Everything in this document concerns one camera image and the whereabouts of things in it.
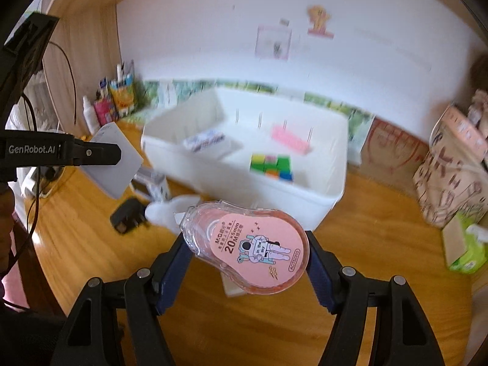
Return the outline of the person left hand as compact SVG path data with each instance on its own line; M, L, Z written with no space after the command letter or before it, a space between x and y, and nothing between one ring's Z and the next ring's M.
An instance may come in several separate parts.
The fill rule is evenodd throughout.
M0 270L4 273L9 266L9 254L12 247L11 231L13 230L15 211L15 196L12 189L1 184L0 196Z

